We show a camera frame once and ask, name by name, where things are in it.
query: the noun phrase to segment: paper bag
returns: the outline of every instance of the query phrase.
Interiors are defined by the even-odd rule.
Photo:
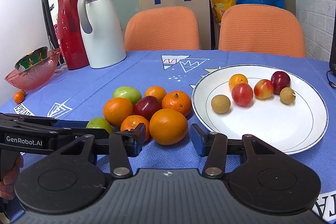
[[[199,40],[202,50],[215,48],[214,24],[210,0],[141,0],[141,9],[183,6],[190,8],[196,15],[199,28]]]

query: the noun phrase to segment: pink glass bowl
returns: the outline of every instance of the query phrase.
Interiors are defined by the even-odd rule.
[[[12,86],[21,90],[33,90],[46,83],[54,74],[60,49],[48,51],[48,57],[36,63],[34,66],[19,72],[13,70],[5,77]]]

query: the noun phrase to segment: yellow bag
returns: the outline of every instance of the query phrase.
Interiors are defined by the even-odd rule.
[[[217,23],[220,23],[226,10],[236,5],[236,0],[211,0],[212,12]]]

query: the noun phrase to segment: chair backrest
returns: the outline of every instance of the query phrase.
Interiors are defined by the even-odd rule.
[[[139,12],[127,24],[125,49],[200,50],[197,18],[191,9],[181,6]]]
[[[218,49],[305,57],[305,39],[296,17],[268,5],[241,4],[221,20]]]

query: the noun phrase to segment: finger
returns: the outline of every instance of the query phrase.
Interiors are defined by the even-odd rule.
[[[0,182],[0,192],[3,193],[14,193],[14,184],[4,184],[2,181]]]
[[[22,168],[22,167],[23,167],[23,157],[22,157],[21,154],[17,157],[15,164],[16,164],[19,168]]]
[[[3,177],[4,184],[13,184],[16,181],[18,175],[18,168],[16,168],[16,170],[8,171]]]
[[[20,173],[20,168],[16,164],[13,166],[13,168],[11,170],[18,173],[18,174]]]
[[[0,197],[8,200],[14,199],[14,193],[4,193],[0,192]]]

